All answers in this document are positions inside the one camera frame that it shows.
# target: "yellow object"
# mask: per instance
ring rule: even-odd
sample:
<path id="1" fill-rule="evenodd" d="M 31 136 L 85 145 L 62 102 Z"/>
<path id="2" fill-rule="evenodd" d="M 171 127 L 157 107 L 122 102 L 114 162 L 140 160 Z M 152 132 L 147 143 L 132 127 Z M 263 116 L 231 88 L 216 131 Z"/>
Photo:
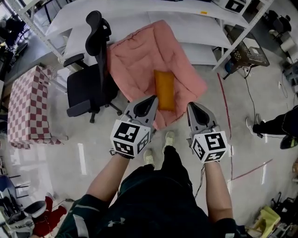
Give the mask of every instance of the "yellow object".
<path id="1" fill-rule="evenodd" d="M 158 97 L 158 109 L 174 111 L 174 74 L 172 72 L 154 70 L 154 78 Z"/>
<path id="2" fill-rule="evenodd" d="M 262 233 L 262 236 L 258 237 L 267 238 L 280 221 L 280 216 L 268 206 L 265 206 L 260 213 L 253 228 L 248 230 L 248 234 L 255 237 L 253 234 L 257 230 Z"/>

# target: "chair armrest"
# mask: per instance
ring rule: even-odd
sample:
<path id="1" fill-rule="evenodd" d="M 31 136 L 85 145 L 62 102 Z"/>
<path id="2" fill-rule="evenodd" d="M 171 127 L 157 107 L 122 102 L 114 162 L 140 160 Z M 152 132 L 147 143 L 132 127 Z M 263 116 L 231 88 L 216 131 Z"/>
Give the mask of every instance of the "chair armrest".
<path id="1" fill-rule="evenodd" d="M 77 117 L 86 112 L 89 112 L 90 110 L 91 110 L 90 100 L 86 100 L 75 106 L 70 107 L 69 109 L 67 109 L 66 112 L 69 117 Z"/>
<path id="2" fill-rule="evenodd" d="M 66 61 L 64 61 L 63 67 L 67 67 L 73 63 L 77 63 L 78 61 L 81 61 L 82 59 L 84 59 L 83 53 L 74 55 L 74 56 L 68 58 Z"/>

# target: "red line on floor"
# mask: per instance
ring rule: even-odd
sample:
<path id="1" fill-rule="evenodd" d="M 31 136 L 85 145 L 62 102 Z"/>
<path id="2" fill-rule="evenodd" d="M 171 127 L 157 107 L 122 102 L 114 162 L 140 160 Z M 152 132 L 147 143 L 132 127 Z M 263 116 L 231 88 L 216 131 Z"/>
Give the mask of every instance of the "red line on floor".
<path id="1" fill-rule="evenodd" d="M 233 180 L 235 180 L 235 179 L 239 179 L 239 178 L 241 178 L 241 177 L 243 177 L 243 176 L 245 176 L 245 175 L 248 175 L 248 174 L 250 174 L 251 172 L 254 172 L 255 170 L 257 170 L 257 169 L 263 167 L 264 165 L 268 164 L 268 163 L 271 162 L 272 160 L 273 160 L 273 159 L 268 160 L 267 162 L 263 163 L 263 164 L 260 165 L 259 167 L 254 168 L 253 170 L 250 170 L 250 171 L 248 171 L 247 173 L 244 173 L 244 174 L 242 174 L 242 175 L 239 175 L 238 177 L 233 178 L 231 181 L 233 181 Z"/>
<path id="2" fill-rule="evenodd" d="M 231 138 L 232 138 L 232 129 L 231 129 L 231 123 L 230 123 L 230 116 L 229 116 L 228 104 L 227 104 L 227 100 L 225 98 L 224 87 L 223 87 L 222 81 L 220 79 L 219 73 L 217 73 L 217 76 L 218 76 L 220 87 L 221 87 L 222 93 L 223 93 L 223 99 L 224 99 L 225 109 L 226 109 L 226 112 L 227 112 L 228 124 L 229 124 L 229 129 L 230 129 L 230 140 L 231 140 Z M 230 149 L 231 149 L 231 181 L 232 181 L 233 180 L 233 156 L 232 156 L 233 153 L 232 153 L 232 145 L 230 145 Z"/>
<path id="3" fill-rule="evenodd" d="M 230 129 L 230 140 L 231 140 L 231 138 L 232 138 L 232 130 L 231 130 L 231 123 L 230 123 L 230 116 L 229 116 L 228 104 L 227 104 L 227 100 L 225 98 L 224 87 L 223 87 L 222 81 L 220 79 L 219 73 L 217 73 L 217 76 L 218 76 L 218 80 L 219 80 L 219 83 L 220 83 L 220 87 L 222 88 L 222 92 L 223 92 L 223 99 L 224 99 L 225 109 L 227 111 L 227 116 L 228 116 L 228 124 L 229 124 L 229 129 Z"/>

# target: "pink blanket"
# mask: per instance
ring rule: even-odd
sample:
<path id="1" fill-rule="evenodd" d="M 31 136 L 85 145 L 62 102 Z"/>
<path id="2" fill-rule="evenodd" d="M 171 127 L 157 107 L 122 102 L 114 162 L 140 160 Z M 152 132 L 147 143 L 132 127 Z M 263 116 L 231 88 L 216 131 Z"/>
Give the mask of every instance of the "pink blanket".
<path id="1" fill-rule="evenodd" d="M 155 94 L 154 69 L 173 72 L 176 110 L 157 111 L 156 129 L 163 129 L 182 117 L 187 104 L 196 101 L 207 89 L 164 20 L 145 26 L 111 45 L 108 68 L 129 101 Z"/>

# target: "red checkered box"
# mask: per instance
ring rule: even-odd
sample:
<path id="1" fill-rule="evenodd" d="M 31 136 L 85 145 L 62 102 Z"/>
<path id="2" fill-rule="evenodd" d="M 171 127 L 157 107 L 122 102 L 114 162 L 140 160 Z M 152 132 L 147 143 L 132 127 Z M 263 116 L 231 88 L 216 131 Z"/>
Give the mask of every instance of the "red checkered box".
<path id="1" fill-rule="evenodd" d="M 8 141 L 17 148 L 32 143 L 61 144 L 47 121 L 47 86 L 52 73 L 35 66 L 13 84 L 8 110 Z"/>

